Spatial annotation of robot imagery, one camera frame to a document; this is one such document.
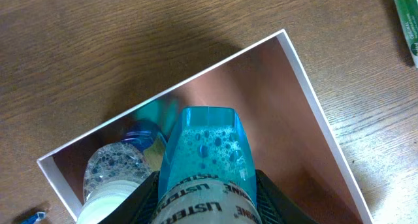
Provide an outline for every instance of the wooden table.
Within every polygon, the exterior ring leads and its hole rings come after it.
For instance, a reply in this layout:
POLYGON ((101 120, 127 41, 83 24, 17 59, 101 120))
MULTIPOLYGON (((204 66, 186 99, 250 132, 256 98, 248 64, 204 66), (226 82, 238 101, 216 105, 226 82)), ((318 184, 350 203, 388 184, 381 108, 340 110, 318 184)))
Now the wooden table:
POLYGON ((281 28, 376 223, 418 222, 418 74, 392 0, 0 0, 0 222, 72 223, 36 158, 281 28))

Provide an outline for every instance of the wooden surface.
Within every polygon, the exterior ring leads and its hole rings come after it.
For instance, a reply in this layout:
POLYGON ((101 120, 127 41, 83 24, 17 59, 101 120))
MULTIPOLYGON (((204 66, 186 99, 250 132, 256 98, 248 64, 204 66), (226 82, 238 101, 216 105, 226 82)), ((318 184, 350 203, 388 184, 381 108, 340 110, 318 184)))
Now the wooden surface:
POLYGON ((286 28, 376 223, 418 223, 418 73, 392 0, 0 0, 0 221, 72 223, 36 158, 286 28))

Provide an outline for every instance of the open cardboard box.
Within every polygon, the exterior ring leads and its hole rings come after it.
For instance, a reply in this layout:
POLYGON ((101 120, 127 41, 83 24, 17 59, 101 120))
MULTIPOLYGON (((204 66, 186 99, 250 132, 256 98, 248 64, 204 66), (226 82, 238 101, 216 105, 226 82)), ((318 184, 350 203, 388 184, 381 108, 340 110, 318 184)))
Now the open cardboard box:
POLYGON ((319 223, 371 223, 347 161, 284 30, 144 101, 38 159, 74 220, 87 161, 152 101, 235 109, 255 166, 319 223))

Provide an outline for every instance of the green object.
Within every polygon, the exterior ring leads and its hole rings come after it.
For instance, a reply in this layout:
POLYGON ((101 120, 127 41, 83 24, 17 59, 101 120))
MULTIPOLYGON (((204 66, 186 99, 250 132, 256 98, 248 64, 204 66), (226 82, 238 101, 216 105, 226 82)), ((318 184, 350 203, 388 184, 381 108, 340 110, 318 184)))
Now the green object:
POLYGON ((418 0, 394 0, 405 39, 418 67, 418 0))

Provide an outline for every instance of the plastic container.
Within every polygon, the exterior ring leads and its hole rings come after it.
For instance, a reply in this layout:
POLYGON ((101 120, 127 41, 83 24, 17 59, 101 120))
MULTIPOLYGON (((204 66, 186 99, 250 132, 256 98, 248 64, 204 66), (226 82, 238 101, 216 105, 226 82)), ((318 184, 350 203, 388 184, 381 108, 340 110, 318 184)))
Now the plastic container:
POLYGON ((233 182, 257 197, 255 167, 244 128, 231 108, 187 107, 182 110, 165 150, 158 197, 188 177, 211 174, 233 182))

